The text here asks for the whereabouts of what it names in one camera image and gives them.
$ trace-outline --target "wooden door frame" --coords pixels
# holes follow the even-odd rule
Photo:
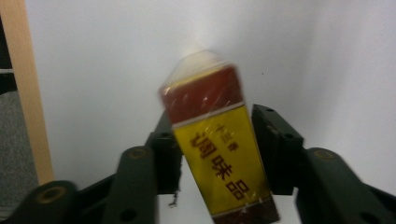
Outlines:
[[[0,16],[21,98],[38,183],[43,185],[53,180],[53,172],[24,0],[0,0]]]

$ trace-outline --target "gray floor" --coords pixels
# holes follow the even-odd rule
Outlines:
[[[37,186],[20,97],[7,92],[0,95],[0,212],[18,205]]]

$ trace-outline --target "white wall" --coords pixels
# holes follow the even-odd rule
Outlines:
[[[112,174],[154,129],[179,59],[212,49],[238,65],[249,105],[271,106],[306,147],[396,194],[395,1],[26,3],[56,178],[82,188]],[[162,223],[210,223],[185,174],[186,205],[163,208]],[[276,199],[283,223],[299,223],[292,199]]]

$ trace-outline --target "package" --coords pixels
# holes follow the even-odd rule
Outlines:
[[[160,94],[214,222],[278,221],[235,66],[209,51],[195,53]]]

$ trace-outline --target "seasoning packet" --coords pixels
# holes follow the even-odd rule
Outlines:
[[[210,51],[192,54],[160,95],[214,222],[278,221],[236,67]]]

